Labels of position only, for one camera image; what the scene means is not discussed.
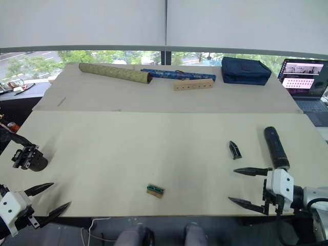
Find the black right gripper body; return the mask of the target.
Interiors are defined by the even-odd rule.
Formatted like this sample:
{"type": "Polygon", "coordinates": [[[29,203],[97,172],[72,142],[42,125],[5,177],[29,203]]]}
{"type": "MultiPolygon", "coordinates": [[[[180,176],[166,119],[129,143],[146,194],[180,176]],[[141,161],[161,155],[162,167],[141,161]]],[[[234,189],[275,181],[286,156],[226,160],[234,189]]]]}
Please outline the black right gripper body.
{"type": "Polygon", "coordinates": [[[274,195],[273,191],[267,188],[268,179],[266,178],[263,182],[262,200],[264,205],[261,206],[261,213],[264,215],[269,215],[269,206],[272,204],[275,206],[275,213],[277,218],[281,218],[283,207],[284,207],[284,197],[281,195],[274,195]]]}

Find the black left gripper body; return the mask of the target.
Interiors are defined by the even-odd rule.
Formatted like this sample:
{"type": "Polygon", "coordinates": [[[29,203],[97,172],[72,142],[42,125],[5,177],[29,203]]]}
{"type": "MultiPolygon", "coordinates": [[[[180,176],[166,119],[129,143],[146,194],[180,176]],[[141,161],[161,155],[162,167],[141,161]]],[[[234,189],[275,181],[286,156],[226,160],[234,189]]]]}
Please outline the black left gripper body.
{"type": "Polygon", "coordinates": [[[15,226],[21,230],[28,226],[33,226],[35,229],[40,228],[39,221],[34,217],[34,209],[32,206],[27,206],[22,212],[18,214],[15,226]]]}

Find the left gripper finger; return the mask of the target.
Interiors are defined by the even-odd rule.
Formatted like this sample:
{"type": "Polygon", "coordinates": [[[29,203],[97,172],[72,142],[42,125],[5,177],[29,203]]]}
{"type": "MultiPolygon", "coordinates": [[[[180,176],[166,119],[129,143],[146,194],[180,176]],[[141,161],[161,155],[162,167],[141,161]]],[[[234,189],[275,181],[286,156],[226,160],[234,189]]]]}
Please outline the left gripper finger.
{"type": "Polygon", "coordinates": [[[48,182],[48,183],[40,184],[40,185],[37,185],[37,186],[33,186],[33,187],[25,190],[24,192],[28,197],[36,196],[37,194],[43,192],[44,190],[48,189],[52,185],[54,185],[53,182],[48,182]]]}
{"type": "Polygon", "coordinates": [[[59,215],[61,215],[65,211],[65,209],[69,207],[70,204],[71,202],[61,205],[60,207],[51,211],[47,217],[39,219],[38,220],[39,227],[42,228],[47,224],[51,223],[54,219],[56,219],[59,215]]]}

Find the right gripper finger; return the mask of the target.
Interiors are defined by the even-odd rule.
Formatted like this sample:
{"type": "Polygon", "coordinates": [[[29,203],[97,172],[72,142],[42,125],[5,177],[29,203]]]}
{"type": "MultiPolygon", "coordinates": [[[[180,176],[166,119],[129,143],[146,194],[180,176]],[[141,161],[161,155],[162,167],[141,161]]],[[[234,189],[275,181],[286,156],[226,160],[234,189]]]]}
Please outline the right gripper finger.
{"type": "Polygon", "coordinates": [[[233,172],[242,174],[242,175],[248,175],[248,176],[267,176],[268,171],[272,171],[272,168],[252,168],[252,167],[247,167],[247,168],[239,168],[239,169],[234,169],[233,172]]]}
{"type": "Polygon", "coordinates": [[[240,199],[240,198],[228,197],[228,199],[230,201],[234,202],[235,204],[241,206],[244,209],[251,210],[254,212],[258,212],[258,213],[267,213],[266,206],[264,206],[264,205],[257,206],[257,205],[252,204],[250,201],[240,199]]]}

